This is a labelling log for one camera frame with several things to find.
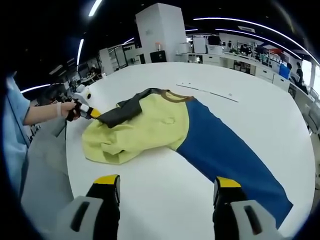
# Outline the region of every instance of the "human hand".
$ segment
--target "human hand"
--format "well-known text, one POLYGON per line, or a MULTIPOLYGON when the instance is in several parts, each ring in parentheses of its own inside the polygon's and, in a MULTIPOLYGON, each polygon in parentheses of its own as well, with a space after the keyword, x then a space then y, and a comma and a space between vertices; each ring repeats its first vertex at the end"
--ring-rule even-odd
MULTIPOLYGON (((76 106, 76 103, 70 102, 70 101, 61 103, 61 115, 62 115, 64 118, 67 118, 68 115, 69 115, 69 111, 72 110, 72 109, 74 109, 75 106, 76 106)), ((73 110, 73 113, 74 113, 74 118, 73 118, 73 120, 77 120, 80 116, 78 115, 78 113, 76 112, 76 110, 73 110)))

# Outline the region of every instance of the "yellow shirt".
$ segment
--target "yellow shirt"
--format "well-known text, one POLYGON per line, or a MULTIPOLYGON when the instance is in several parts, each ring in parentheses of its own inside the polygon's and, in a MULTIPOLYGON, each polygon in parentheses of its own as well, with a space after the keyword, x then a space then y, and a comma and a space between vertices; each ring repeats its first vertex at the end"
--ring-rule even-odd
POLYGON ((189 118, 185 97, 152 93, 139 103, 142 113, 113 128, 94 120, 82 135, 85 156, 92 161, 123 164, 143 150, 168 146, 176 150, 186 139, 189 118))

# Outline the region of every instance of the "brown collar trim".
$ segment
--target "brown collar trim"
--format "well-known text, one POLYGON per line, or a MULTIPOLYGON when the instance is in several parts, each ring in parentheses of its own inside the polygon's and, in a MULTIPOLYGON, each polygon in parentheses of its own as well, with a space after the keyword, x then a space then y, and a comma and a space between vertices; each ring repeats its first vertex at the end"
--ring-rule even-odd
POLYGON ((173 102, 173 103, 182 103, 182 102, 186 102, 186 101, 190 101, 190 100, 195 99, 193 96, 179 95, 179 94, 176 94, 170 90, 163 90, 161 93, 161 97, 163 97, 165 100, 168 100, 169 102, 173 102), (171 95, 178 97, 178 98, 182 98, 182 99, 180 99, 180 100, 171 99, 170 97, 168 97, 166 95, 166 93, 170 93, 171 95))

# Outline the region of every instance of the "garment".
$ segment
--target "garment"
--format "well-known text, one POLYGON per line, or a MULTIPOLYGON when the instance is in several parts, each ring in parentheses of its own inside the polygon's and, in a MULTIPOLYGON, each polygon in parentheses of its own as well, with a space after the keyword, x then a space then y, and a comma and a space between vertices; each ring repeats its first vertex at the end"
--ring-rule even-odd
POLYGON ((147 90, 136 94, 133 98, 121 101, 117 104, 118 107, 101 114, 97 119, 106 124, 109 128, 122 124, 126 120, 142 113, 139 101, 150 94, 161 94, 162 90, 158 88, 148 88, 147 90))
POLYGON ((20 93, 14 79, 6 80, 7 94, 4 98, 4 114, 2 122, 3 152, 6 169, 13 189, 19 194, 22 169, 26 162, 29 145, 23 128, 23 121, 29 110, 30 101, 20 93))
POLYGON ((168 90, 140 99, 141 114, 114 128, 98 120, 82 135, 85 156, 93 161, 122 164, 146 149, 167 146, 212 182, 216 177, 237 181, 248 199, 256 200, 279 227, 292 203, 272 173, 227 125, 194 97, 168 90))
MULTIPOLYGON (((186 117, 188 110, 184 97, 160 90, 147 97, 145 94, 137 94, 132 99, 138 106, 134 106, 130 101, 127 103, 133 109, 141 108, 141 114, 113 128, 95 120, 84 131, 82 146, 88 159, 101 163, 123 164, 146 149, 170 144, 173 149, 176 149, 186 138, 189 119, 186 117), (169 94, 179 102, 173 104, 162 97, 164 94, 169 94)), ((123 108, 116 108, 117 115, 123 120, 127 108, 124 107, 123 102, 118 105, 123 106, 123 108)), ((110 115, 111 121, 108 122, 106 118, 104 120, 110 123, 114 120, 114 115, 110 115)))

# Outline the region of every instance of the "window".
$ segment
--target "window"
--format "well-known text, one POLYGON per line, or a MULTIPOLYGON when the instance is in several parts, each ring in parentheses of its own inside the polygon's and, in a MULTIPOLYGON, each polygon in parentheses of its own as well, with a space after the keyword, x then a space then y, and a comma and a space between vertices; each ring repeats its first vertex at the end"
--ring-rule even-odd
POLYGON ((315 77, 314 77, 314 84, 313 89, 319 94, 320 93, 320 67, 315 67, 315 77))
POLYGON ((304 84, 306 84, 307 86, 310 85, 311 67, 312 67, 312 63, 310 61, 306 61, 306 60, 302 61, 301 68, 302 68, 302 72, 303 72, 303 81, 304 81, 304 84))

